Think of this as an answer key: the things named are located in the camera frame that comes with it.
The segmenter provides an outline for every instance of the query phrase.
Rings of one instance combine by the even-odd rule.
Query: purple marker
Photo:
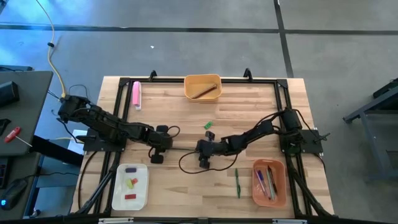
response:
[[[263,182],[264,182],[264,177],[262,176],[261,171],[255,170],[254,172],[256,173],[256,176],[257,176],[257,178],[259,179],[259,183],[260,183],[262,192],[264,193],[264,195],[265,195],[266,197],[268,197],[266,188],[265,188],[264,183],[263,183]]]

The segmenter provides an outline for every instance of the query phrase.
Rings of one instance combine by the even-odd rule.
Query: red block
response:
[[[131,194],[131,195],[125,195],[124,199],[136,199],[136,195],[135,194]]]

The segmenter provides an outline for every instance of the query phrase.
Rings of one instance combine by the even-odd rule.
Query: computer mouse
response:
[[[0,207],[3,210],[14,208],[25,191],[27,181],[25,179],[16,179],[12,181],[0,197]]]

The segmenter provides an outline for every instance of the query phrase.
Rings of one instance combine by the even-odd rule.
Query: robotic arm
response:
[[[67,95],[62,98],[62,106],[58,111],[60,121],[80,122],[98,132],[102,141],[118,144],[124,138],[134,142],[146,144],[155,149],[155,154],[151,157],[151,162],[156,164],[163,163],[163,156],[160,152],[165,152],[173,145],[172,137],[167,134],[169,127],[160,125],[156,130],[144,123],[128,123],[110,114],[101,107],[92,104],[87,98],[80,96]],[[96,136],[85,136],[80,138],[86,142]]]
[[[286,128],[286,132],[282,132],[279,127],[272,125],[272,121],[279,116]],[[210,163],[208,160],[211,156],[237,155],[247,148],[248,144],[270,134],[288,136],[291,144],[299,144],[303,141],[303,137],[299,132],[301,128],[302,125],[297,113],[292,109],[285,109],[266,116],[261,119],[255,127],[243,134],[222,137],[221,142],[214,142],[215,135],[207,131],[205,134],[206,139],[199,140],[195,149],[199,152],[199,166],[204,169],[209,169]]]

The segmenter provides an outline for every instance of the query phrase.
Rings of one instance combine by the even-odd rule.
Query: yellow cable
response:
[[[44,7],[41,5],[41,3],[39,3],[39,0],[36,0],[36,2],[39,4],[39,6],[43,9],[45,15],[47,16],[47,18],[49,19],[50,23],[51,23],[51,29],[52,29],[52,38],[51,38],[51,44],[54,44],[54,38],[55,38],[55,29],[54,29],[54,25],[51,21],[51,18],[49,16],[49,14],[47,13],[47,11],[44,9]],[[59,74],[58,70],[55,68],[55,66],[53,65],[52,61],[51,61],[51,48],[49,46],[49,51],[47,52],[47,60],[49,61],[50,66],[52,67],[52,70],[54,70],[54,72],[57,74],[58,79],[60,80],[61,86],[62,86],[62,95],[61,98],[64,98],[67,94],[67,89],[65,88],[65,85],[63,84],[61,75]]]
[[[56,138],[56,139],[54,139],[54,140],[63,140],[63,139],[74,140],[73,138],[68,138],[68,137]]]

